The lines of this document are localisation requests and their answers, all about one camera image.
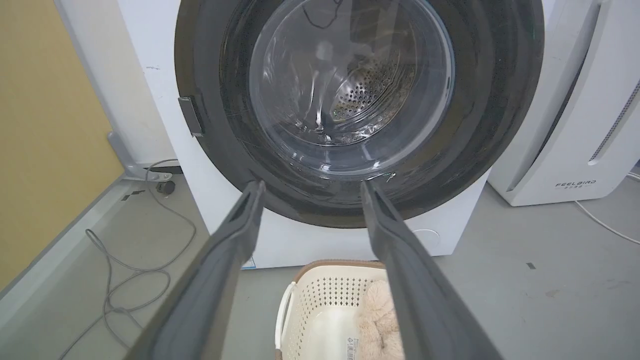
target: brand logo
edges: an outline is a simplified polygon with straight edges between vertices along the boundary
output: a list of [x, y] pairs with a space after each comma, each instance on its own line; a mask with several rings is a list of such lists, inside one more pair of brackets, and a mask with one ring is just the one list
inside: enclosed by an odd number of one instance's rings
[[595, 180], [576, 181], [572, 183], [557, 183], [556, 189], [576, 189], [576, 188], [582, 188], [584, 186], [591, 186], [595, 183], [596, 183]]

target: basket handle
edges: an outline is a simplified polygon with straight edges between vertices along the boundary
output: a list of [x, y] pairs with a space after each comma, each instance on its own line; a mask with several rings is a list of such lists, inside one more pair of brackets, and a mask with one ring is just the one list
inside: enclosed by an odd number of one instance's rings
[[280, 307], [278, 308], [278, 318], [276, 319], [276, 349], [280, 350], [280, 345], [282, 343], [282, 331], [284, 330], [285, 325], [288, 323], [289, 315], [291, 314], [291, 306], [289, 303], [289, 308], [287, 309], [287, 314], [285, 316], [285, 307], [287, 307], [287, 302], [291, 298], [291, 293], [293, 292], [293, 288], [295, 287], [296, 282], [292, 282], [287, 286], [287, 289], [282, 294], [282, 300], [280, 300]]

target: white wall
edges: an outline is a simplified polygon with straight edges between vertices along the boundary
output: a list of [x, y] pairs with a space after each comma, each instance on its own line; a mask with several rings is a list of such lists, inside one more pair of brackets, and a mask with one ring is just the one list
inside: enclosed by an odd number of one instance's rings
[[175, 158], [118, 2], [56, 0], [56, 5], [104, 111], [133, 159], [149, 165]]

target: white plastic basket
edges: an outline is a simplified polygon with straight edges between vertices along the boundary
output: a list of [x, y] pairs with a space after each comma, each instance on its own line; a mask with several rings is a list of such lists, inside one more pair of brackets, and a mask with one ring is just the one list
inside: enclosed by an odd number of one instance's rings
[[285, 290], [276, 319], [277, 360], [355, 360], [360, 299], [373, 281], [387, 280], [381, 263], [311, 263]]

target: yellow wall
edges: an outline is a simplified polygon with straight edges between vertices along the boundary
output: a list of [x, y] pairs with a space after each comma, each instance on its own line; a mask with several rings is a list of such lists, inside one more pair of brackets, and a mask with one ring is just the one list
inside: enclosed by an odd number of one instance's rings
[[52, 0], [0, 1], [0, 289], [122, 174]]

